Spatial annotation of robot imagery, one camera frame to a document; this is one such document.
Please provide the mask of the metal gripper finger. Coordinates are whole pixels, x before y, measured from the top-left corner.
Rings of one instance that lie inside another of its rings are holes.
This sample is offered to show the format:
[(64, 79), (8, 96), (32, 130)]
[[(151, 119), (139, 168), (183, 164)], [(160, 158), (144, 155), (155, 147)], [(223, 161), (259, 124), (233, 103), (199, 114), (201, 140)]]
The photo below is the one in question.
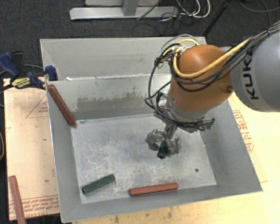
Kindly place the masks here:
[(159, 149), (158, 143), (160, 143), (164, 138), (164, 132), (154, 129), (146, 136), (145, 142), (148, 144), (150, 150), (156, 151)]
[(181, 149), (180, 138), (167, 139), (167, 156), (172, 157), (173, 155), (179, 154)]

